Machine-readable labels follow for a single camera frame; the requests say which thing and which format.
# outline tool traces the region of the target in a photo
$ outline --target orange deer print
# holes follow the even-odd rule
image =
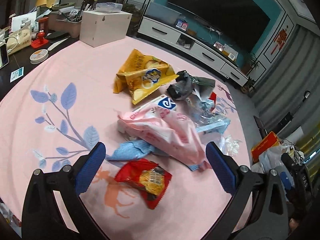
[[[119,207],[125,207],[125,206],[131,206],[134,204],[133,202],[131,202],[130,204],[122,204],[118,200],[119,192],[123,192],[124,194],[126,194],[129,197],[135,198],[135,196],[132,196],[128,192],[124,191],[125,189],[131,188],[131,187],[126,186],[126,185],[122,185],[122,184],[116,182],[113,177],[109,176],[109,174],[110,174],[110,171],[103,171],[102,168],[100,167],[96,176],[94,177],[94,180],[92,181],[92,183],[96,183],[99,180],[104,179],[108,183],[107,190],[104,195],[104,204],[107,207],[113,208],[116,215],[118,215],[122,218],[130,218],[128,216],[121,215],[118,212],[117,205]]]

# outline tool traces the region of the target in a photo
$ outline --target tv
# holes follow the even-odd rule
[[[208,22],[247,52],[261,37],[270,18],[252,0],[168,0]]]

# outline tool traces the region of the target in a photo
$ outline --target teal wall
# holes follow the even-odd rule
[[[260,46],[262,45],[262,43],[264,42],[264,40],[269,35],[273,25],[276,23],[279,15],[280,15],[281,8],[274,0],[253,0],[253,1],[270,18],[269,24],[265,28],[263,34],[261,35],[260,39],[258,40],[256,45],[254,46],[254,48],[252,49],[252,52],[256,53],[258,51],[258,49],[260,48]],[[154,2],[181,12],[186,17],[186,20],[188,22],[188,28],[197,32],[198,37],[200,37],[206,41],[209,41],[209,42],[211,42],[211,37],[212,37],[213,43],[216,41],[219,41],[222,44],[226,43],[228,45],[232,45],[232,48],[235,49],[236,51],[238,51],[238,53],[239,53],[237,60],[236,60],[237,65],[240,67],[243,66],[244,55],[246,54],[246,52],[244,50],[240,49],[236,44],[234,44],[234,42],[231,39],[229,39],[226,35],[221,35],[219,37],[219,35],[216,32],[211,32],[211,37],[210,37],[209,30],[207,28],[203,27],[199,22],[194,20],[193,14],[190,14],[187,11],[185,11],[177,6],[168,4],[167,0],[154,0]]]

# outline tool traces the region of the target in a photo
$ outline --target phone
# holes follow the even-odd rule
[[[0,68],[9,63],[9,57],[7,52],[7,44],[5,42],[0,43]]]

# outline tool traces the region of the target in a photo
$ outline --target white cardboard box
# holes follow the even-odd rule
[[[85,11],[82,15],[80,40],[97,47],[125,37],[132,14]]]

